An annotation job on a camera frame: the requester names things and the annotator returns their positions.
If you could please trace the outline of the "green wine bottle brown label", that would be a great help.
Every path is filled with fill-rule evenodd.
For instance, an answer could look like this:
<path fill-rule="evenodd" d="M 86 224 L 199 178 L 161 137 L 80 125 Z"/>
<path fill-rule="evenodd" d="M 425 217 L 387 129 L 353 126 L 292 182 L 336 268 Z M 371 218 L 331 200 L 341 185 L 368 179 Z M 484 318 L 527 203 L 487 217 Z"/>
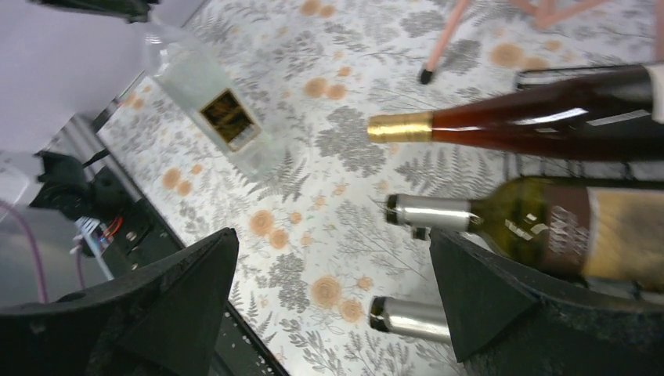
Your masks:
<path fill-rule="evenodd" d="M 522 176 L 479 199 L 391 194 L 386 221 L 480 236 L 495 253 L 555 276 L 663 288 L 663 184 Z"/>

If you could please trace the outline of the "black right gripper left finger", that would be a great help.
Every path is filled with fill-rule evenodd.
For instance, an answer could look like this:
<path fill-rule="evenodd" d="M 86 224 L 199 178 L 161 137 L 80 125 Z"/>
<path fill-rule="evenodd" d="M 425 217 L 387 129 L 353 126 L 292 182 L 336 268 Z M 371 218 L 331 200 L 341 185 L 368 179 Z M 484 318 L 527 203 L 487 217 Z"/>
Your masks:
<path fill-rule="evenodd" d="M 2 309 L 2 374 L 206 375 L 238 253 L 225 228 L 56 302 Z"/>

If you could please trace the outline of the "clear liquor bottle black cap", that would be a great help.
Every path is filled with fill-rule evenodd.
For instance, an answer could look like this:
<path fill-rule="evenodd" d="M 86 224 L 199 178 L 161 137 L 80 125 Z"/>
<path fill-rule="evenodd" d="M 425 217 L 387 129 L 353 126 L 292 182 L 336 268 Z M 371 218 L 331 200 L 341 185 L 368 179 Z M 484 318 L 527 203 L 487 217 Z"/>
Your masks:
<path fill-rule="evenodd" d="M 146 73 L 251 180 L 272 175 L 285 149 L 243 99 L 216 54 L 192 33 L 149 14 L 134 28 Z"/>

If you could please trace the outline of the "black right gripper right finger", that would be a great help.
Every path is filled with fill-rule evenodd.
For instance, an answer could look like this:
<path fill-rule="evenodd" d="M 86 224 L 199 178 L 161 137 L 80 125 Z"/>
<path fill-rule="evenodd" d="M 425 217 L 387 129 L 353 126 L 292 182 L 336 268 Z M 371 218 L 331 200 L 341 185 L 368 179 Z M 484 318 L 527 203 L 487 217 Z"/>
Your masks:
<path fill-rule="evenodd" d="M 577 287 L 433 229 L 456 359 L 471 375 L 660 375 L 663 307 Z"/>

